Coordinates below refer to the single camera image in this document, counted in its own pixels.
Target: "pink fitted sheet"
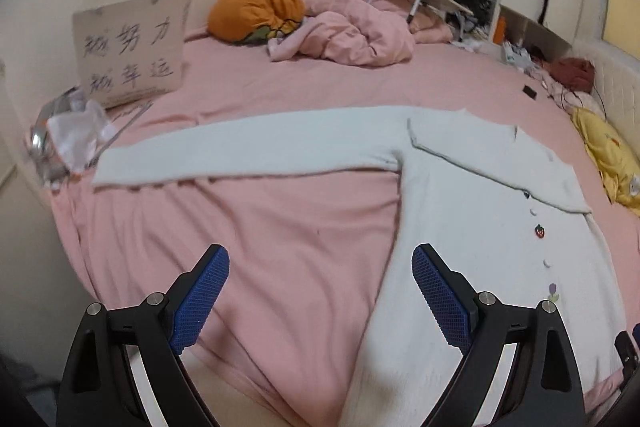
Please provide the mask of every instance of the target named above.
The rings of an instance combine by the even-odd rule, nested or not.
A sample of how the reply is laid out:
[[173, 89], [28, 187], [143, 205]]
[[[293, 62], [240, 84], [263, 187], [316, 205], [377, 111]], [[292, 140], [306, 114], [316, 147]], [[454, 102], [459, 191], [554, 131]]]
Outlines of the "pink fitted sheet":
[[[271, 63], [264, 47], [212, 39], [189, 42], [184, 55], [184, 86], [157, 100], [117, 146], [213, 121], [330, 107], [467, 108], [517, 123], [574, 166], [609, 244], [629, 327], [640, 322], [638, 218], [609, 203], [567, 115], [542, 92], [536, 101], [524, 95], [524, 84], [539, 87], [526, 76], [446, 44], [417, 45], [411, 62], [374, 70], [311, 58]], [[197, 356], [293, 425], [335, 426], [393, 245], [398, 175], [95, 191], [91, 178], [88, 172], [52, 195], [60, 237], [85, 287], [110, 309], [136, 305], [169, 288], [211, 243], [225, 245], [229, 279]]]

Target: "metal bolt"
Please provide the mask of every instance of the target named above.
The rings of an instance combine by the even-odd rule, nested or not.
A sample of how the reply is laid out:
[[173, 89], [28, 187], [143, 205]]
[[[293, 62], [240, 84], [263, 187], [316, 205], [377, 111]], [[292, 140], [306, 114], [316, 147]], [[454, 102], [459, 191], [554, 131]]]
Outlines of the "metal bolt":
[[482, 292], [478, 295], [478, 300], [486, 306], [493, 306], [495, 304], [495, 295], [491, 292]]
[[555, 313], [557, 308], [551, 301], [542, 301], [542, 309], [547, 313]]
[[89, 315], [97, 315], [98, 313], [100, 313], [101, 309], [102, 309], [102, 306], [100, 302], [94, 302], [93, 304], [89, 304], [89, 307], [86, 309], [86, 312]]
[[164, 294], [160, 292], [152, 293], [146, 298], [146, 303], [152, 306], [158, 306], [164, 300]]

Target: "yellow garment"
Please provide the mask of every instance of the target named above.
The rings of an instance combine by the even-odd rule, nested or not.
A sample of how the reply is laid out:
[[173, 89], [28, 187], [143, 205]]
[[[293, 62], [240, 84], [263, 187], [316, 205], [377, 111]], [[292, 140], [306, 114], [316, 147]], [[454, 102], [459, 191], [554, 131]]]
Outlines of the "yellow garment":
[[620, 134], [591, 111], [577, 107], [571, 117], [596, 164], [610, 201], [640, 216], [640, 164]]
[[209, 33], [226, 42], [258, 42], [288, 35], [305, 14], [302, 0], [218, 0]]

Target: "beige paper bag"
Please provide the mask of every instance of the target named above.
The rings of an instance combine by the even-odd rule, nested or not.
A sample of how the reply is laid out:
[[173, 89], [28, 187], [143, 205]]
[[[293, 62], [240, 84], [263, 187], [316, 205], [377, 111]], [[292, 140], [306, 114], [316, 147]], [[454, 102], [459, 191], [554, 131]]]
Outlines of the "beige paper bag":
[[73, 15], [81, 86], [103, 107], [182, 85], [191, 0], [84, 0]]

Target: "blue textured pad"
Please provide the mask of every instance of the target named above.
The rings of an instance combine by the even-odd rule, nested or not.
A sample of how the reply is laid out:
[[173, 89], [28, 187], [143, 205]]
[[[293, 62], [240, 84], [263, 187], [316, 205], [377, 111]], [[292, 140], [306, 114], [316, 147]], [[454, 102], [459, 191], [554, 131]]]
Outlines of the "blue textured pad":
[[418, 283], [447, 343], [466, 355], [472, 338], [465, 307], [422, 248], [414, 250], [411, 266], [415, 282]]
[[193, 346], [198, 340], [204, 322], [228, 276], [229, 254], [221, 247], [175, 312], [174, 332], [169, 343], [176, 355], [180, 355], [185, 347]]

